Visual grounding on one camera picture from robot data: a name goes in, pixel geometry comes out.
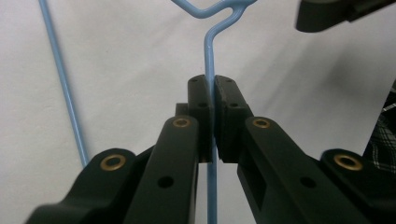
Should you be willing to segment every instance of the blue wire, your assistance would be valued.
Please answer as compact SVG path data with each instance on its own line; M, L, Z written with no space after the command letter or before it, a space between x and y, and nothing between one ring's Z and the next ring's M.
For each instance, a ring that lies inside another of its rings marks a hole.
M49 35L49 42L52 47L53 57L55 58L56 67L58 69L59 79L61 81L62 89L64 91L64 99L66 100L67 110L69 112L70 121L73 127L73 132L78 147L78 154L81 159L82 166L85 167L89 162L88 154L84 145L81 128L78 123L78 115L75 111L72 94L69 90L69 84L67 82L66 72L64 70L64 63L62 60L61 51L59 49L58 41L56 39L56 34L52 26L52 21L50 18L50 12L47 6L47 1L39 0L39 2L41 6L41 11L43 13L44 22L46 23L47 32Z
M205 79L207 85L209 86L209 93L211 97L212 105L215 102L215 60L213 53L213 40L217 34L221 31L227 29L234 23L236 23L244 13L245 9L256 2L256 0L221 0L212 7L207 9L199 9L193 6L186 0L172 0L178 6L183 8L193 17L198 19L204 19L215 15L216 13L222 11L224 8L231 7L233 9L233 14L221 21L214 27L212 27L205 36ZM216 108L213 106L213 111L211 118L212 120L212 132L214 130L214 115ZM217 224L218 223L218 182L217 182L217 148L216 141L213 136L212 138L212 163L207 165L207 223Z

